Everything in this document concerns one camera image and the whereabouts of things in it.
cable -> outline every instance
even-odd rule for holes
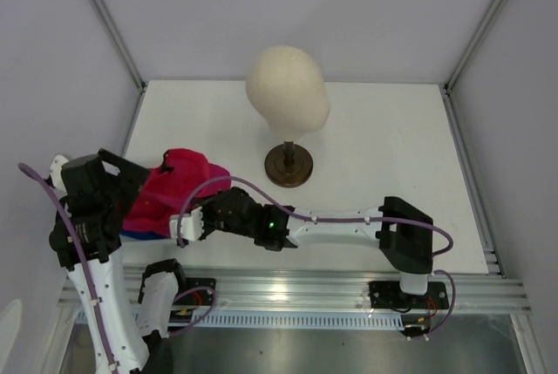
[[[196,324],[200,323],[203,319],[205,319],[208,316],[208,314],[211,313],[211,311],[213,311],[215,305],[217,304],[217,292],[214,289],[212,289],[211,287],[201,286],[201,287],[194,287],[193,289],[188,289],[188,290],[184,291],[183,293],[178,294],[174,298],[173,303],[178,302],[182,297],[188,296],[192,293],[195,293],[196,291],[202,291],[202,290],[206,290],[213,295],[213,302],[209,305],[209,309],[207,309],[206,312],[203,315],[201,315],[198,319],[191,322],[188,326],[185,326],[181,329],[175,330],[174,332],[170,332],[168,334],[169,336],[177,337],[178,335],[183,334],[187,330],[192,329]]]
[[[108,336],[106,335],[105,324],[103,323],[103,316],[101,315],[101,309],[99,308],[99,296],[97,295],[97,291],[95,290],[95,283],[93,282],[91,270],[89,269],[89,263],[87,263],[85,251],[83,246],[81,245],[78,234],[76,234],[76,229],[73,227],[73,224],[71,224],[70,217],[66,213],[64,206],[60,204],[58,197],[56,196],[52,188],[49,187],[46,181],[41,178],[41,175],[39,175],[37,171],[35,171],[32,167],[24,163],[19,163],[17,167],[26,176],[38,182],[41,188],[46,192],[52,204],[54,204],[54,207],[56,207],[58,214],[60,214],[60,217],[62,218],[62,221],[64,222],[68,233],[70,234],[71,240],[73,241],[74,247],[76,248],[76,252],[78,252],[79,263],[81,263],[81,266],[84,270],[85,283],[87,284],[89,295],[91,296],[91,299],[93,301],[97,302],[97,304],[93,306],[93,312],[95,313],[95,323],[97,324],[97,330],[99,331],[99,336],[103,345],[103,350],[105,351],[108,365],[109,367],[114,367],[112,369],[112,372],[118,373],[118,369],[116,368],[116,363],[114,361],[114,355],[111,351],[111,345],[109,344]]]
[[[235,181],[235,182],[240,182],[241,184],[244,184],[245,186],[252,188],[259,195],[261,195],[264,199],[266,199],[271,204],[273,204],[274,206],[279,208],[281,211],[283,211],[285,214],[288,214],[291,217],[294,217],[294,218],[296,218],[298,220],[302,220],[302,221],[313,221],[312,217],[309,217],[308,215],[302,215],[302,214],[295,213],[293,211],[290,211],[286,207],[282,206],[276,200],[271,198],[268,194],[263,192],[259,187],[254,185],[252,182],[249,182],[249,181],[244,180],[242,178],[238,178],[237,176],[229,176],[229,175],[218,176],[216,178],[212,178],[210,180],[206,180],[205,182],[202,182],[194,191],[192,191],[192,193],[190,193],[188,198],[186,198],[186,201],[184,201],[184,204],[182,205],[182,208],[180,209],[180,213],[178,215],[178,221],[176,223],[176,236],[177,236],[178,243],[179,243],[181,248],[186,247],[186,243],[184,242],[184,239],[182,239],[182,234],[180,233],[180,228],[181,228],[181,225],[182,225],[182,217],[184,216],[184,213],[186,213],[186,210],[188,210],[188,207],[190,206],[190,203],[194,200],[195,196],[203,188],[205,188],[209,185],[213,185],[216,182],[221,182],[223,180],[232,180],[232,181]],[[318,223],[362,223],[366,220],[364,218],[339,219],[339,218],[328,218],[328,217],[319,218],[318,217],[314,221],[318,222]],[[416,226],[418,228],[426,228],[428,230],[431,230],[431,231],[434,231],[434,232],[437,232],[437,233],[441,234],[442,236],[444,236],[447,239],[448,244],[445,248],[442,248],[440,250],[437,250],[437,251],[433,252],[432,257],[442,255],[446,252],[449,252],[453,248],[453,238],[444,229],[433,226],[432,224],[428,224],[428,223],[424,223],[422,221],[416,221],[416,220],[400,219],[398,217],[371,217],[368,221],[387,222],[387,223],[395,223],[395,224],[409,224],[409,225],[412,225],[412,226]]]
[[[432,305],[433,308],[434,308],[434,313],[433,314],[430,314],[430,305]],[[432,319],[437,314],[438,314],[438,306],[436,305],[436,302],[434,302],[432,297],[428,297],[428,318]]]
[[[449,317],[452,315],[453,308],[455,307],[455,296],[456,296],[456,293],[457,293],[457,289],[455,287],[455,281],[453,280],[453,277],[449,273],[445,272],[443,269],[436,269],[434,271],[434,274],[447,276],[447,279],[450,281],[450,284],[452,284],[452,300],[450,301],[450,307],[447,310],[446,316],[442,319],[442,321],[436,327],[430,329],[429,334],[432,334],[436,330],[440,329],[447,322],[447,319],[449,319]]]

floor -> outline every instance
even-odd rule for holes
[[[429,342],[397,332],[198,328],[173,338],[175,373],[524,374],[508,316],[454,316]],[[60,374],[94,372],[76,325]]]

white panel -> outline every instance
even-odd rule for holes
[[[106,0],[145,79],[245,78],[265,47],[328,80],[445,81],[490,0]]]
[[[65,272],[54,207],[17,163],[118,149],[136,94],[88,0],[0,0],[0,17],[0,311],[23,302],[4,372],[32,373]]]
[[[509,0],[454,97],[502,261],[524,281],[548,350],[558,330],[557,31],[556,0]]]
[[[263,158],[280,141],[249,104],[237,81],[153,81],[139,112],[127,158],[156,164],[170,147],[188,147],[254,182],[283,204],[315,210],[354,210],[397,195],[430,214],[455,238],[455,248],[435,268],[486,273],[473,213],[436,85],[329,83],[331,112],[325,128],[300,144],[314,158],[302,187],[268,180]],[[434,247],[446,240],[434,236]],[[126,262],[178,257],[188,266],[253,269],[393,271],[375,248],[311,245],[270,252],[250,239],[215,233],[179,249],[128,242]]]

white table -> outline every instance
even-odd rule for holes
[[[314,158],[314,172],[301,187],[280,188],[268,180],[263,159],[282,141],[251,107],[239,81],[150,82],[126,157],[154,166],[167,149],[187,147],[285,205],[316,210],[373,207],[386,195],[396,195],[453,236],[453,250],[435,260],[436,269],[485,274],[487,264],[439,88],[328,83],[327,90],[327,124],[298,141]],[[433,243],[438,249],[446,240],[434,235]],[[374,248],[312,245],[277,253],[223,233],[185,249],[170,241],[132,241],[124,250],[128,263],[177,257],[190,267],[394,270]]]

blue fabric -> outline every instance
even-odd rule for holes
[[[155,232],[133,232],[132,230],[122,229],[120,234],[138,241],[159,241],[160,239],[168,239],[168,237],[158,235]]]

